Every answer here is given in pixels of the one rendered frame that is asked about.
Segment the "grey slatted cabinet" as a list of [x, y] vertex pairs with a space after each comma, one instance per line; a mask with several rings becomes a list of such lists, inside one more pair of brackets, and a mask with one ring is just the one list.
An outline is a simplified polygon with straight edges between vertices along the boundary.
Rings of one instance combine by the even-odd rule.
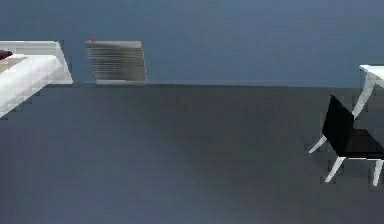
[[91, 41], [85, 43], [99, 85], [145, 85], [148, 83], [141, 41]]

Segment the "black chair with white legs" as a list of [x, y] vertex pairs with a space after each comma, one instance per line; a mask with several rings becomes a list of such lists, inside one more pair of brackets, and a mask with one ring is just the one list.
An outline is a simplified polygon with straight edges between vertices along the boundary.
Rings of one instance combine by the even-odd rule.
[[329, 183], [345, 159], [374, 160], [372, 185], [377, 186], [384, 168], [384, 147], [367, 129], [354, 127], [355, 117], [336, 96], [330, 95], [322, 134], [335, 151], [337, 158], [325, 178]]

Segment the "white table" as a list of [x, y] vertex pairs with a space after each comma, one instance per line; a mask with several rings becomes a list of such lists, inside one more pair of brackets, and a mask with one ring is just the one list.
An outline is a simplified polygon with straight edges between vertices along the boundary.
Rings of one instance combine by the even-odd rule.
[[384, 65], [360, 65], [359, 69], [365, 73], [363, 89], [352, 110], [354, 118], [357, 118], [364, 109], [373, 89], [376, 85], [384, 88]]

